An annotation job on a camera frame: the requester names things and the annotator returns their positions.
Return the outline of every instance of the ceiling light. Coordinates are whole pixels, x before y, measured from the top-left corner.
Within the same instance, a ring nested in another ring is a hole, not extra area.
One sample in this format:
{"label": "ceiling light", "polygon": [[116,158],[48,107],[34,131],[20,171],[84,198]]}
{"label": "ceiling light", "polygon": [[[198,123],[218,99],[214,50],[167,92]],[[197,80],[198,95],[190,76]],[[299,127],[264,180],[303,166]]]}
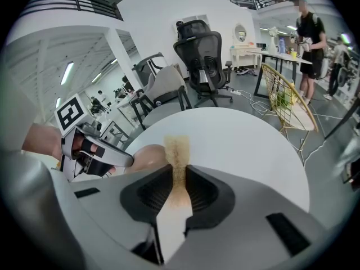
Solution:
{"label": "ceiling light", "polygon": [[64,76],[62,77],[62,80],[61,80],[61,83],[60,85],[63,85],[66,83],[66,80],[70,74],[70,70],[71,68],[74,66],[74,63],[73,62],[70,62],[67,67],[66,67],[66,70],[65,70],[65,73],[64,73]]}
{"label": "ceiling light", "polygon": [[343,34],[341,35],[341,37],[342,37],[344,43],[346,43],[346,44],[349,44],[349,43],[350,43],[350,39],[349,39],[349,36],[348,36],[347,34],[344,34],[344,33],[343,33]]}
{"label": "ceiling light", "polygon": [[58,108],[58,107],[59,107],[59,105],[60,105],[60,100],[61,100],[61,98],[60,98],[60,97],[56,100],[56,108]]}
{"label": "ceiling light", "polygon": [[99,78],[101,75],[101,73],[97,74],[96,77],[94,79],[92,79],[91,83],[95,83],[95,81],[97,80],[97,78]]}

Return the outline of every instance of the white ceiling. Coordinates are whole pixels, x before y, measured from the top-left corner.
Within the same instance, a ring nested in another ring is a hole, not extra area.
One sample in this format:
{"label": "white ceiling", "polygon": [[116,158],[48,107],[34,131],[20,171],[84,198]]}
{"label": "white ceiling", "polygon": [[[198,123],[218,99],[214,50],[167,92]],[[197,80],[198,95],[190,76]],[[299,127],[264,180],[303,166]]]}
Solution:
{"label": "white ceiling", "polygon": [[[120,39],[128,53],[136,51],[130,36]],[[38,106],[45,120],[52,116],[58,97],[64,102],[89,86],[98,73],[106,74],[115,66],[108,65],[115,57],[102,33],[23,37],[6,47],[5,59],[9,77]],[[60,85],[69,62],[74,66],[66,83]]]}

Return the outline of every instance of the black chair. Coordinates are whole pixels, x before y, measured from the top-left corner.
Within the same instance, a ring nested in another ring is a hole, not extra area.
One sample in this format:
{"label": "black chair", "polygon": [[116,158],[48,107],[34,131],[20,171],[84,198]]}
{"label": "black chair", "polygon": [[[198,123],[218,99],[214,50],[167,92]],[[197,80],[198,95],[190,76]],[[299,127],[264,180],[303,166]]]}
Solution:
{"label": "black chair", "polygon": [[210,32],[209,26],[202,20],[193,20],[178,26],[178,40],[193,37],[199,33]]}
{"label": "black chair", "polygon": [[218,32],[209,31],[197,33],[174,44],[175,52],[189,71],[190,87],[196,90],[200,99],[195,107],[207,100],[212,100],[218,107],[215,98],[229,98],[232,102],[232,96],[218,94],[218,89],[230,82],[232,65],[231,61],[226,62],[225,74],[221,63],[221,42]]}

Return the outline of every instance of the power strip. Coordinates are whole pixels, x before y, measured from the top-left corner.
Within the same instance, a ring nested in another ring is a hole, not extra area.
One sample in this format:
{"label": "power strip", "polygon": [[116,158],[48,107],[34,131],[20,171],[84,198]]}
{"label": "power strip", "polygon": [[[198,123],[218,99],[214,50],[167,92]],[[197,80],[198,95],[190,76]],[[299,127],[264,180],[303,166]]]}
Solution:
{"label": "power strip", "polygon": [[230,93],[241,96],[241,92],[239,90],[232,90]]}

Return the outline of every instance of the round mirror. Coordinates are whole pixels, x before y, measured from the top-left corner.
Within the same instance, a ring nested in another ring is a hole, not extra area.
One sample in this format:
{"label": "round mirror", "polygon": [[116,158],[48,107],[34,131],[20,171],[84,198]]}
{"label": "round mirror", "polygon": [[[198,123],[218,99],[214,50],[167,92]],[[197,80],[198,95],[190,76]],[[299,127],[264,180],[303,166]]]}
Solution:
{"label": "round mirror", "polygon": [[235,37],[240,42],[244,42],[246,39],[246,30],[242,25],[236,25],[235,27]]}

